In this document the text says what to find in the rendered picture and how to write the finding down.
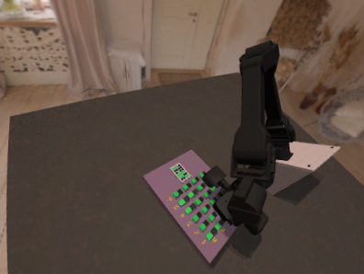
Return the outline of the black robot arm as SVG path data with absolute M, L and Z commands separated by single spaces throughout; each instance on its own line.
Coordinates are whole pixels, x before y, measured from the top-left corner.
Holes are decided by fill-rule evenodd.
M 258 223 L 266 189 L 274 183 L 276 159 L 289 161 L 294 155 L 290 143 L 296 141 L 295 129 L 282 114 L 274 75 L 279 62 L 278 44 L 270 40 L 248 47 L 239 62 L 241 125 L 234 136 L 230 170 L 238 186 L 236 190 L 227 188 L 212 204 L 221 219 L 234 226 Z

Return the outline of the mauve switch panel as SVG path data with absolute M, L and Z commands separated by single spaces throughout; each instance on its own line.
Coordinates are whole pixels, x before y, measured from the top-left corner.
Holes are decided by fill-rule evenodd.
M 142 177 L 208 264 L 237 228 L 212 208 L 222 187 L 202 181 L 209 171 L 191 149 Z

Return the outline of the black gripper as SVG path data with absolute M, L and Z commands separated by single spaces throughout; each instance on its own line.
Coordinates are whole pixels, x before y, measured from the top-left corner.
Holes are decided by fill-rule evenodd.
M 207 172 L 204 177 L 202 178 L 202 181 L 209 187 L 213 188 L 215 185 L 219 184 L 222 188 L 220 192 L 217 194 L 217 199 L 219 199 L 223 194 L 223 192 L 229 188 L 232 187 L 234 190 L 236 190 L 238 186 L 238 179 L 236 179 L 231 185 L 224 179 L 227 175 L 218 167 L 215 166 L 213 169 L 211 169 L 209 172 Z M 247 225 L 245 224 L 246 229 L 252 234 L 257 235 L 260 232 L 262 232 L 264 226 L 266 225 L 268 220 L 267 215 L 261 211 L 258 223 L 255 225 Z

